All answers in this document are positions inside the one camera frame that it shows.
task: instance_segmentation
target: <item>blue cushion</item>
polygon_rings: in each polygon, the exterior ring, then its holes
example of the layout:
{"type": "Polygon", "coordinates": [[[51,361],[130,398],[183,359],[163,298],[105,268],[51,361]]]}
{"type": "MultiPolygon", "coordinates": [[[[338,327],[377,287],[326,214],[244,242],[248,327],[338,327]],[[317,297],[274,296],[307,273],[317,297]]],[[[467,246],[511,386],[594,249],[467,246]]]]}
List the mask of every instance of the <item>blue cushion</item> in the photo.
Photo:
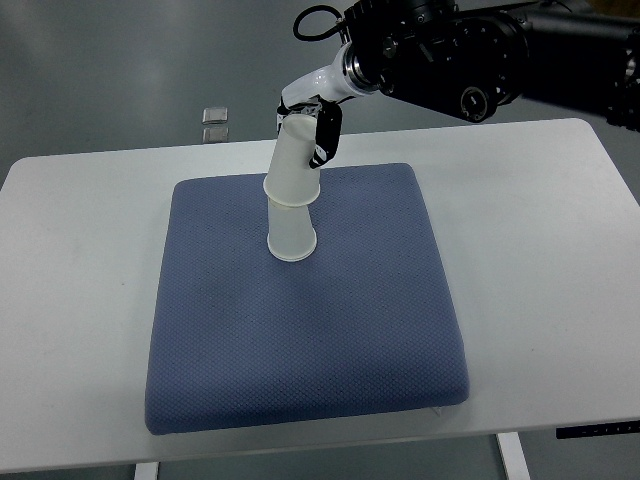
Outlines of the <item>blue cushion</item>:
{"type": "Polygon", "coordinates": [[[175,188],[146,390],[154,434],[457,404],[464,349],[405,164],[326,169],[318,247],[268,251],[264,175],[175,188]]]}

